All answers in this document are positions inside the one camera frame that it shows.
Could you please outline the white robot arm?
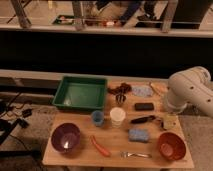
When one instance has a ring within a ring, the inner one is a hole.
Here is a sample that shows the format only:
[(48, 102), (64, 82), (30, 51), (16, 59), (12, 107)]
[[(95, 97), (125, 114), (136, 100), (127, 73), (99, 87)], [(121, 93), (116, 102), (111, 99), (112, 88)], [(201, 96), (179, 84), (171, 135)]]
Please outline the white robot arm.
[(213, 90), (209, 87), (211, 75), (201, 66), (172, 74), (168, 79), (168, 91), (163, 106), (169, 113), (182, 113), (188, 103), (213, 118)]

